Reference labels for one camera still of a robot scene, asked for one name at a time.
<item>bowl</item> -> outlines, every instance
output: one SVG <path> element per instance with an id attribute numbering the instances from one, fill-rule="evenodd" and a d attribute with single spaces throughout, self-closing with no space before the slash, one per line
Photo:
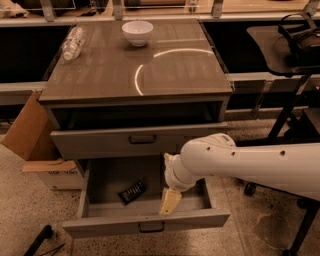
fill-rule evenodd
<path id="1" fill-rule="evenodd" d="M 125 38 L 134 46 L 145 45 L 151 37 L 152 30 L 153 25 L 142 20 L 130 21 L 122 26 Z"/>

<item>open drawer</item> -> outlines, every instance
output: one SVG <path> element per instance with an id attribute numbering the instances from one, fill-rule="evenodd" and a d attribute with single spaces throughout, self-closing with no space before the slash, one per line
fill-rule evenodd
<path id="1" fill-rule="evenodd" d="M 165 187 L 163 157 L 91 160 L 81 194 L 78 220 L 63 228 L 74 238 L 222 227 L 230 212 L 214 209 L 205 180 L 183 194 L 170 216 L 160 216 Z M 146 191 L 125 206 L 119 192 L 140 180 Z"/>
<path id="2" fill-rule="evenodd" d="M 92 159 L 158 155 L 180 152 L 192 138 L 207 136 L 226 128 L 212 124 L 154 126 L 121 129 L 54 131 L 51 137 L 64 159 Z"/>

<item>cabinet top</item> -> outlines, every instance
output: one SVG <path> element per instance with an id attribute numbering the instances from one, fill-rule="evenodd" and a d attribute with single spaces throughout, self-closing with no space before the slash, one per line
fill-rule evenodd
<path id="1" fill-rule="evenodd" d="M 81 24 L 87 35 L 80 56 L 72 61 L 60 57 L 40 101 L 231 94 L 198 20 L 150 20 L 153 33 L 142 47 L 125 39 L 125 22 Z"/>

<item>plastic bottle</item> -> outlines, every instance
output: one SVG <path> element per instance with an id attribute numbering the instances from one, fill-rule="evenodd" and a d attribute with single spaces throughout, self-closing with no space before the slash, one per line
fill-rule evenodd
<path id="1" fill-rule="evenodd" d="M 82 27 L 74 27 L 62 45 L 63 57 L 66 60 L 76 59 L 82 50 L 84 40 L 85 30 Z"/>

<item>speckled floor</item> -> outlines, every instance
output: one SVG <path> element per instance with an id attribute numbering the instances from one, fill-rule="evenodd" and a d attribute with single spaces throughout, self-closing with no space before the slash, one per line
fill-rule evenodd
<path id="1" fill-rule="evenodd" d="M 274 120 L 235 121 L 228 116 L 228 133 L 235 140 L 264 137 Z M 7 125 L 0 126 L 0 140 Z M 76 219 L 79 191 L 51 191 L 34 174 L 21 173 L 23 160 L 0 145 L 0 255 L 23 255 L 42 228 L 55 234 L 44 241 L 40 255 L 61 244 L 56 255 L 217 255 L 278 256 L 293 242 L 305 210 L 297 197 L 258 187 L 253 197 L 243 194 L 245 182 L 212 177 L 217 208 L 231 216 L 222 228 L 180 232 L 75 239 L 61 228 Z M 320 250 L 320 220 L 316 217 L 299 256 L 316 256 Z"/>

